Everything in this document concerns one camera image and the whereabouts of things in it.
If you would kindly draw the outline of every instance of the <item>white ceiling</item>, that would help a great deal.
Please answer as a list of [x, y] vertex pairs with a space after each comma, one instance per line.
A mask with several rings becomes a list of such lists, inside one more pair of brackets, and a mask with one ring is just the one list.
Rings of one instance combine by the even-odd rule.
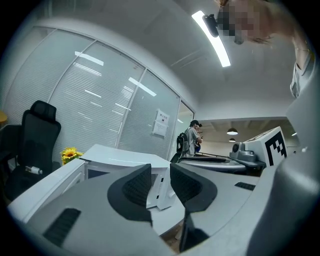
[[[260, 120], [216, 120], [216, 121], [200, 121], [202, 124], [202, 134], [204, 141], [211, 142], [228, 142], [230, 138], [234, 138], [237, 142], [245, 142], [265, 131], [269, 131], [276, 127], [281, 127], [285, 138], [293, 138], [295, 133], [293, 127], [287, 119], [260, 119]], [[228, 135], [227, 131], [235, 128], [237, 135]]]
[[214, 0], [52, 1], [47, 16], [76, 16], [130, 38], [170, 67], [199, 98], [204, 90], [207, 97], [217, 97], [220, 89], [232, 91], [239, 84], [259, 93], [259, 81], [270, 77], [281, 81], [270, 82], [270, 95], [290, 94], [295, 55], [291, 44], [281, 38], [273, 38], [271, 45], [236, 45], [228, 36], [221, 36], [231, 62], [229, 67], [221, 66], [209, 40], [191, 18], [199, 10], [217, 14]]

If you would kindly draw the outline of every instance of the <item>black vent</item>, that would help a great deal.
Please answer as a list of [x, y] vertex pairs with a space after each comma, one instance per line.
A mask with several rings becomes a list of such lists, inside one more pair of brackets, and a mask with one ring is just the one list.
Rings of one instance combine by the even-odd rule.
[[70, 230], [76, 223], [81, 211], [73, 208], [65, 209], [51, 224], [43, 236], [51, 243], [61, 247]]

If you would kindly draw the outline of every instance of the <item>cap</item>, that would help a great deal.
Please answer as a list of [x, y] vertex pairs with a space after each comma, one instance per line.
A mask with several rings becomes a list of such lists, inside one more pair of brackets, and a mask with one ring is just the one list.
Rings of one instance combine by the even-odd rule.
[[190, 127], [192, 127], [192, 126], [194, 126], [194, 125], [197, 125], [197, 126], [199, 126], [199, 127], [202, 127], [202, 124], [200, 124], [200, 123], [198, 122], [198, 120], [192, 120], [192, 121], [191, 121]]
[[241, 36], [241, 31], [236, 30], [236, 25], [234, 23], [230, 23], [229, 16], [229, 3], [225, 6], [220, 7], [220, 10], [217, 15], [217, 27], [222, 30], [222, 34], [224, 36], [234, 37], [234, 42], [237, 45], [242, 45], [244, 39]]

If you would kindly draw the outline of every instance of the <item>black office chair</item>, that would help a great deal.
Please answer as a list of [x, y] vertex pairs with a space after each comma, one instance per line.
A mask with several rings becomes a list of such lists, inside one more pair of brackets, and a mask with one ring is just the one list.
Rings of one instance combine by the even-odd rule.
[[[24, 112], [18, 142], [18, 166], [9, 175], [5, 186], [5, 196], [13, 201], [35, 183], [60, 167], [52, 162], [53, 148], [61, 130], [56, 121], [57, 109], [43, 101], [36, 101], [30, 110]], [[26, 171], [28, 167], [38, 167], [42, 174]]]

